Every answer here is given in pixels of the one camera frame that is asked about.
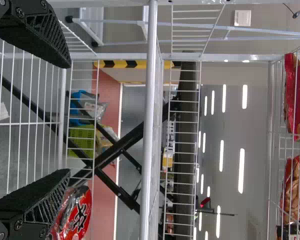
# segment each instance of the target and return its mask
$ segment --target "white box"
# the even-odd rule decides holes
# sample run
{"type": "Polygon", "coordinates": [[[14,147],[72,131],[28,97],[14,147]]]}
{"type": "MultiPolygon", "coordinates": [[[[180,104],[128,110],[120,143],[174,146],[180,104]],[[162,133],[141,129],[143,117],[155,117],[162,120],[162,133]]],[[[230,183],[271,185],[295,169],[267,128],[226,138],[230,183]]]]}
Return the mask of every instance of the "white box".
{"type": "Polygon", "coordinates": [[[234,26],[250,27],[251,26],[251,10],[235,10],[234,26]]]}

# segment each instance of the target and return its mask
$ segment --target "metal pole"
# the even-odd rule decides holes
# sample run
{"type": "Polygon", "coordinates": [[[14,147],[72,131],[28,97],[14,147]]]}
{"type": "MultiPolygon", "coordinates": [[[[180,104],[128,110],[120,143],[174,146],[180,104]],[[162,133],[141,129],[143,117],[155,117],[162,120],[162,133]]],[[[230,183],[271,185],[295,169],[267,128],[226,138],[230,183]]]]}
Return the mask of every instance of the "metal pole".
{"type": "Polygon", "coordinates": [[[62,69],[61,97],[60,97],[60,124],[58,135],[58,169],[64,167],[63,164],[63,146],[64,146],[64,128],[65,128],[65,100],[66,100],[66,82],[67,70],[62,69]]]}
{"type": "Polygon", "coordinates": [[[266,127],[266,170],[268,172],[267,179],[268,181],[268,208],[267,208],[267,236],[266,239],[269,240],[272,237],[273,233],[273,224],[272,221],[272,211],[271,211],[271,161],[272,161],[272,139],[273,139],[273,109],[274,109],[274,65],[269,62],[268,67],[268,97],[267,97],[267,127],[266,127]]]}
{"type": "Polygon", "coordinates": [[[152,150],[153,150],[153,126],[155,110],[155,80],[156,80],[156,58],[157,58],[157,22],[158,1],[149,2],[149,27],[148,27],[148,55],[146,66],[146,94],[145,94],[145,116],[143,128],[143,168],[141,183],[141,209],[140,209],[140,240],[149,237],[149,215],[151,195],[152,150]]]}

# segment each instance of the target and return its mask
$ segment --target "snack bag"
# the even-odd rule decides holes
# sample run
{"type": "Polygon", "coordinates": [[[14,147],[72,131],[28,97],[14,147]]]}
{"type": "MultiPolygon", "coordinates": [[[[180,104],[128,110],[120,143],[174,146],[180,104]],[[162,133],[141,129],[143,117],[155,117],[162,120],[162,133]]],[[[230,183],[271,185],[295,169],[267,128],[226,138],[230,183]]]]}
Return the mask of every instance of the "snack bag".
{"type": "Polygon", "coordinates": [[[90,222],[92,194],[88,186],[69,188],[55,225],[51,229],[51,240],[81,240],[85,236],[90,222]]]}
{"type": "MultiPolygon", "coordinates": [[[[112,127],[110,126],[106,126],[106,125],[101,125],[104,130],[107,131],[108,134],[110,134],[116,141],[119,141],[119,138],[117,136],[117,134],[114,132],[114,130],[112,129],[112,127]]],[[[110,148],[113,144],[100,132],[100,131],[96,131],[95,133],[96,136],[96,143],[97,143],[97,153],[100,155],[102,154],[104,151],[106,151],[108,148],[110,148]]]]}
{"type": "Polygon", "coordinates": [[[298,141],[300,139],[300,60],[297,62],[297,57],[293,53],[288,53],[284,56],[284,67],[286,72],[284,119],[287,118],[288,132],[297,134],[294,140],[298,141]]]}
{"type": "MultiPolygon", "coordinates": [[[[291,217],[295,220],[300,219],[300,212],[299,212],[299,219],[298,219],[298,204],[300,202],[300,194],[299,194],[299,176],[300,176],[300,156],[296,156],[294,159],[288,158],[286,165],[285,165],[285,172],[284,172],[284,199],[283,195],[281,194],[280,200],[280,208],[282,208],[286,213],[290,212],[290,199],[291,199],[291,217]]],[[[283,224],[289,224],[290,221],[289,215],[283,214],[283,224]]]]}

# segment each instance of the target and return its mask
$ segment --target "plastic bag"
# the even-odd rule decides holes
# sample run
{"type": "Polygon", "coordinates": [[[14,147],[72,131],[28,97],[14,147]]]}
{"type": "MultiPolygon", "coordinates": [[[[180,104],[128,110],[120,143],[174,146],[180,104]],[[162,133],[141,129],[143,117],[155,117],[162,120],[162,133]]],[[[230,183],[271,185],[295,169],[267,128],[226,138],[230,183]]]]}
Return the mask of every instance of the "plastic bag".
{"type": "MultiPolygon", "coordinates": [[[[73,99],[77,99],[80,103],[81,107],[86,110],[86,112],[90,115],[92,119],[96,118],[98,123],[101,123],[103,116],[105,115],[108,103],[107,102],[97,102],[96,105],[96,95],[92,93],[88,93],[84,90],[80,90],[78,92],[74,92],[71,94],[73,99]]],[[[77,105],[75,104],[74,100],[71,101],[70,110],[71,115],[82,115],[80,110],[76,110],[77,105]]],[[[70,119],[70,122],[76,126],[88,125],[90,124],[87,120],[80,120],[80,119],[70,119]]]]}
{"type": "Polygon", "coordinates": [[[89,227],[92,211],[92,194],[88,186],[69,188],[51,229],[52,240],[81,240],[89,227]]]}
{"type": "Polygon", "coordinates": [[[284,56],[284,67],[286,72],[284,119],[287,118],[288,132],[297,134],[294,136],[294,140],[297,141],[300,139],[300,60],[297,62],[297,57],[293,53],[288,53],[284,56]]]}
{"type": "MultiPolygon", "coordinates": [[[[114,130],[112,129],[112,127],[106,126],[106,125],[101,125],[101,126],[111,137],[113,137],[116,141],[119,141],[119,138],[118,138],[117,134],[114,132],[114,130]]],[[[96,151],[100,155],[104,151],[106,151],[108,148],[110,148],[113,144],[100,131],[97,130],[95,135],[96,135],[95,140],[96,140],[96,144],[97,144],[96,151]]]]}
{"type": "MultiPolygon", "coordinates": [[[[288,158],[285,165],[284,173],[284,199],[281,194],[280,208],[282,208],[286,213],[290,212],[290,199],[291,199],[291,217],[295,220],[300,220],[300,207],[299,207],[299,219],[298,218],[298,204],[300,204],[300,156],[296,156],[294,159],[288,158]]],[[[283,224],[289,224],[293,220],[289,218],[289,215],[283,214],[283,224]]]]}

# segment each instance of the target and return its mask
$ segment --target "screw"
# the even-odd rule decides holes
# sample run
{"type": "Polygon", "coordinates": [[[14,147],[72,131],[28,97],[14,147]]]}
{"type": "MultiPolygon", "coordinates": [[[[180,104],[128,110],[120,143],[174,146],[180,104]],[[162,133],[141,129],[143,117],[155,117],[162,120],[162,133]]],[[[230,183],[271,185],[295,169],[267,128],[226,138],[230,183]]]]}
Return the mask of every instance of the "screw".
{"type": "Polygon", "coordinates": [[[39,233],[39,238],[43,238],[46,235],[46,228],[42,228],[39,233]]]}
{"type": "Polygon", "coordinates": [[[41,1],[41,6],[42,6],[42,8],[43,8],[44,10],[47,9],[47,4],[46,4],[45,1],[41,1]]]}
{"type": "Polygon", "coordinates": [[[6,5],[6,0],[0,0],[0,4],[1,4],[2,6],[6,5]]]}
{"type": "Polygon", "coordinates": [[[17,221],[15,222],[15,224],[14,224],[13,229],[14,229],[15,231],[20,230],[20,228],[22,227],[22,224],[23,224],[23,223],[24,223],[24,222],[22,221],[22,219],[17,220],[17,221]]]}
{"type": "Polygon", "coordinates": [[[15,9],[16,15],[18,16],[18,18],[23,19],[25,17],[25,13],[24,11],[22,11],[22,9],[20,7],[17,7],[15,9]]]}
{"type": "Polygon", "coordinates": [[[5,237],[5,234],[2,232],[2,233],[0,233],[0,240],[3,240],[4,239],[4,237],[5,237]]]}

